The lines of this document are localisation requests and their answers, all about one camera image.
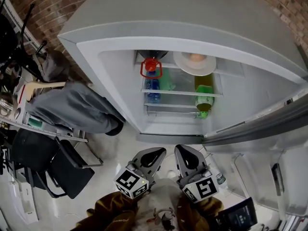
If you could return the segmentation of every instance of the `brown jacket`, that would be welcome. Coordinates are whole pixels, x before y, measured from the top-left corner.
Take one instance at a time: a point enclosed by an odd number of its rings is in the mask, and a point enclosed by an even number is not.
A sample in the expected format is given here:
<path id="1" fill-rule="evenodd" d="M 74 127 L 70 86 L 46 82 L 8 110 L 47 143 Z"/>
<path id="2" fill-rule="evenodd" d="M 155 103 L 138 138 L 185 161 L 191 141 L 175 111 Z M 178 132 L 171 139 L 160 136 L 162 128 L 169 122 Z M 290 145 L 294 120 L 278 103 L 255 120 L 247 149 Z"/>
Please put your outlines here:
<path id="1" fill-rule="evenodd" d="M 88 218 L 71 231 L 131 231 L 140 198 L 129 199 L 120 192 L 111 193 L 87 210 Z M 209 223 L 223 209 L 222 202 L 209 198 L 193 205 L 183 194 L 178 202 L 177 219 L 180 231 L 210 231 Z"/>

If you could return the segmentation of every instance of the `refrigerator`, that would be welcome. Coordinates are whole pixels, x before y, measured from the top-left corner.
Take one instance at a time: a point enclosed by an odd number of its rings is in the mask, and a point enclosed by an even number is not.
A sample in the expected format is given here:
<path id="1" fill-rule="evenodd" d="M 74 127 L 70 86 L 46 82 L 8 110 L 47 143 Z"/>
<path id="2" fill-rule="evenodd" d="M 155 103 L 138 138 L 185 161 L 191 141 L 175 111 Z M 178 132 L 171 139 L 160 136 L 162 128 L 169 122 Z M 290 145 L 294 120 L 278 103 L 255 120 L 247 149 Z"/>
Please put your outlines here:
<path id="1" fill-rule="evenodd" d="M 202 144 L 233 193 L 307 216 L 308 70 L 264 1 L 86 0 L 58 37 L 138 140 Z M 160 103 L 147 99 L 137 50 L 168 51 L 161 62 L 175 88 L 159 90 Z M 194 76 L 173 52 L 216 57 L 207 119 L 196 118 Z"/>

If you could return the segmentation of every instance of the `person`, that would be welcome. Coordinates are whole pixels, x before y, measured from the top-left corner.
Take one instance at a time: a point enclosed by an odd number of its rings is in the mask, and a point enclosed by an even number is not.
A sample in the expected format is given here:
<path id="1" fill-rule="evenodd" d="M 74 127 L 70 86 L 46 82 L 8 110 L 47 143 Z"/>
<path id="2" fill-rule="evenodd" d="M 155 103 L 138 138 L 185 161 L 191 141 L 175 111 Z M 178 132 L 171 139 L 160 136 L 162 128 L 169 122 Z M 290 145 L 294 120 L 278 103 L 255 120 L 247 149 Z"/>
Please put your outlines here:
<path id="1" fill-rule="evenodd" d="M 222 209 L 214 197 L 193 204 L 173 179 L 159 179 L 135 199 L 121 192 L 101 198 L 71 231 L 213 231 Z"/>

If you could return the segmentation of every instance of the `egg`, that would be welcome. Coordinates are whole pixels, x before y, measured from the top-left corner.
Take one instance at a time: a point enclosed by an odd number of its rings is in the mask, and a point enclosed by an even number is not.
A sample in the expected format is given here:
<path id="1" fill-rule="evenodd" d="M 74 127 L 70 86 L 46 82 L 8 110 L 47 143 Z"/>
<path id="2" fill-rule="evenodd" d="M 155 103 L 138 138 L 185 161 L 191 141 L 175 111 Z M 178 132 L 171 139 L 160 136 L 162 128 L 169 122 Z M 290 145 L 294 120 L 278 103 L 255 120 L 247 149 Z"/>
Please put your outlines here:
<path id="1" fill-rule="evenodd" d="M 190 60 L 192 60 L 193 62 L 200 62 L 202 60 L 204 60 L 206 58 L 205 55 L 201 55 L 201 54 L 191 54 L 190 55 Z"/>

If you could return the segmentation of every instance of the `brick wall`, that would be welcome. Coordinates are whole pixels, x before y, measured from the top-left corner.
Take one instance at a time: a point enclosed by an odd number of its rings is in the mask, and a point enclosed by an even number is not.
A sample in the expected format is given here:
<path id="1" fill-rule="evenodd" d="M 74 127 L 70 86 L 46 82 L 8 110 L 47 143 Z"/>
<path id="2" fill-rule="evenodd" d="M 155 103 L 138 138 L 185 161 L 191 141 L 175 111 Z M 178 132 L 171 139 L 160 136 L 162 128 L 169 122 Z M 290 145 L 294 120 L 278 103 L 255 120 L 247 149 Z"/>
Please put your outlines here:
<path id="1" fill-rule="evenodd" d="M 264 0 L 285 22 L 293 33 L 294 41 L 308 55 L 308 0 Z"/>
<path id="2" fill-rule="evenodd" d="M 35 3 L 28 29 L 41 42 L 48 41 L 49 49 L 64 51 L 57 38 L 64 23 L 85 0 L 11 0 L 19 16 L 26 16 L 30 4 Z M 293 32 L 296 44 L 308 54 L 308 0 L 264 0 Z M 72 64 L 72 77 L 77 80 L 88 78 L 80 70 L 72 57 L 65 51 Z"/>

